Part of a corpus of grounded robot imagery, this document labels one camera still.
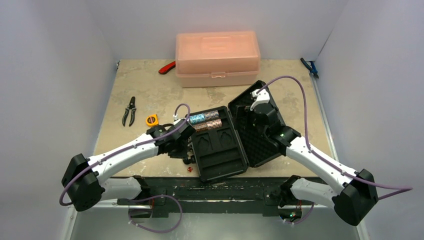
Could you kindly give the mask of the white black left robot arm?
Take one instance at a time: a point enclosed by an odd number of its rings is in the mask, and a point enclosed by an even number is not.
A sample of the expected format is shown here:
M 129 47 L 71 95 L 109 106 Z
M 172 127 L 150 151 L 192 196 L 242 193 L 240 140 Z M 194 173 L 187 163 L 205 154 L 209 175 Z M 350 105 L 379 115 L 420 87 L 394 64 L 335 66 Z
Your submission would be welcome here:
M 129 199 L 138 205 L 146 203 L 149 191 L 137 179 L 129 177 L 111 180 L 118 172 L 149 158 L 167 154 L 183 158 L 188 140 L 195 128 L 183 119 L 169 127 L 157 125 L 136 139 L 106 153 L 84 157 L 79 153 L 71 158 L 61 179 L 61 206 L 74 206 L 86 211 L 98 202 L 109 199 Z

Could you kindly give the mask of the blue poker chip stack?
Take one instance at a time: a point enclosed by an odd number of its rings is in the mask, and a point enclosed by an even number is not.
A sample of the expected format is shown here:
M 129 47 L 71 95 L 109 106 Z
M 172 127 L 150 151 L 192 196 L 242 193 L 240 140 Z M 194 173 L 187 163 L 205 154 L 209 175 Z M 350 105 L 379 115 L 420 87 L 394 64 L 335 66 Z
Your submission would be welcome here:
M 191 115 L 189 117 L 189 121 L 193 125 L 204 122 L 205 120 L 205 115 L 203 113 Z

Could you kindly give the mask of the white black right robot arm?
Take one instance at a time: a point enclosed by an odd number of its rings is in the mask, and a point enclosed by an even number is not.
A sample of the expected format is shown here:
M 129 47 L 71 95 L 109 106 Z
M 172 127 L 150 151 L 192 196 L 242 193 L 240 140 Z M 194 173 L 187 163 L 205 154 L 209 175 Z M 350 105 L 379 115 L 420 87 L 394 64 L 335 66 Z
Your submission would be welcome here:
M 357 171 L 313 151 L 305 136 L 280 121 L 277 108 L 271 103 L 254 103 L 243 107 L 242 112 L 247 129 L 256 130 L 281 155 L 300 163 L 324 181 L 318 183 L 292 175 L 280 185 L 280 207 L 309 201 L 333 209 L 345 223 L 357 226 L 379 201 L 374 176 L 369 171 Z

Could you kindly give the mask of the black plastic poker case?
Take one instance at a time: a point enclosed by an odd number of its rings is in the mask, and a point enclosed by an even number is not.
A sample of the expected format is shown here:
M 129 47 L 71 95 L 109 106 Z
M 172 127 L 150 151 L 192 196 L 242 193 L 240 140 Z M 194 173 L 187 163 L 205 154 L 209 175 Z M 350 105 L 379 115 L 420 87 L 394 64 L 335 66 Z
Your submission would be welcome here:
M 248 168 L 257 168 L 281 156 L 279 143 L 272 136 L 280 133 L 285 122 L 271 97 L 269 103 L 278 110 L 282 128 L 277 133 L 266 136 L 255 131 L 245 130 L 247 113 L 245 107 L 254 100 L 251 92 L 265 86 L 258 80 L 228 103 L 209 111 L 217 110 L 222 127 L 196 132 L 191 136 L 189 147 L 193 156 L 184 160 L 197 165 L 200 180 L 211 182 L 242 174 Z

